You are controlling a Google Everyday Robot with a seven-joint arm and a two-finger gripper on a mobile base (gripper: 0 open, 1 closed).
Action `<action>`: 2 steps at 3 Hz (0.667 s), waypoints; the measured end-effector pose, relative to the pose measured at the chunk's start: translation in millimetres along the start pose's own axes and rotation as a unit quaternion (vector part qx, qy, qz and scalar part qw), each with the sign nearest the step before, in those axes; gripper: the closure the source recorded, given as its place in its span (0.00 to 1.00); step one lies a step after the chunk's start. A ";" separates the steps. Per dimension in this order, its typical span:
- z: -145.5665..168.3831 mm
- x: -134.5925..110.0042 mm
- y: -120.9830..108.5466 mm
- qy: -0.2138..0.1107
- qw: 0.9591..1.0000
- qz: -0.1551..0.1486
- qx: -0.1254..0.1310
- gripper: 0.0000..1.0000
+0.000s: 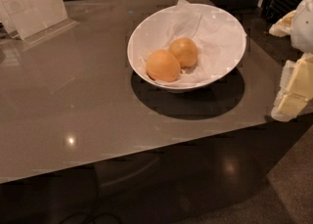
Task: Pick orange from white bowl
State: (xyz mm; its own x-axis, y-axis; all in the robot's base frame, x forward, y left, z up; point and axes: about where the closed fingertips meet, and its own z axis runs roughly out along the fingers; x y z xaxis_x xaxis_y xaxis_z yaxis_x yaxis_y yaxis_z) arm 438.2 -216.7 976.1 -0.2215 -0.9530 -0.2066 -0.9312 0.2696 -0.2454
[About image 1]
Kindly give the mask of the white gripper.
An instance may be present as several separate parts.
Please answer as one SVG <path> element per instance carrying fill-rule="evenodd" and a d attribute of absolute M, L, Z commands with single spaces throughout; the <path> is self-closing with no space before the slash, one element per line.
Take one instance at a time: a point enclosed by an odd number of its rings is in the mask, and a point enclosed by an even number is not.
<path fill-rule="evenodd" d="M 283 67 L 271 116 L 288 122 L 302 113 L 313 100 L 313 0 L 302 0 L 269 29 L 277 37 L 291 37 L 291 46 L 304 54 L 296 62 L 287 60 Z"/>

